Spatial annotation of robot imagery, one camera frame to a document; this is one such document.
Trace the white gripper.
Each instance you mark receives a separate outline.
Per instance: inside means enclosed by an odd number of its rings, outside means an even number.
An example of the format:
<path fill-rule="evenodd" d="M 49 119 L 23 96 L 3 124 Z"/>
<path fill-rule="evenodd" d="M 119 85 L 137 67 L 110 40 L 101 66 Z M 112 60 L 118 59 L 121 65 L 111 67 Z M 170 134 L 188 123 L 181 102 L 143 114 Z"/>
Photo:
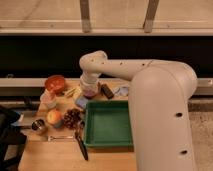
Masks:
<path fill-rule="evenodd" d="M 98 80 L 97 79 L 86 79 L 83 76 L 80 77 L 80 88 L 82 93 L 86 91 L 98 92 Z"/>

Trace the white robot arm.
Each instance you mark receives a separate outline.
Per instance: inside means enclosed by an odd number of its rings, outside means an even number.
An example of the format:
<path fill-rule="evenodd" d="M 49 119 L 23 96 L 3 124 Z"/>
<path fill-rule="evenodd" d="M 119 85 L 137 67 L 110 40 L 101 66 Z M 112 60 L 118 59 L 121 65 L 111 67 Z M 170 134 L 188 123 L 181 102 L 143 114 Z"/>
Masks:
<path fill-rule="evenodd" d="M 186 63 L 109 60 L 103 51 L 79 60 L 82 79 L 99 74 L 130 82 L 128 106 L 137 171 L 197 171 L 188 100 L 197 76 Z"/>

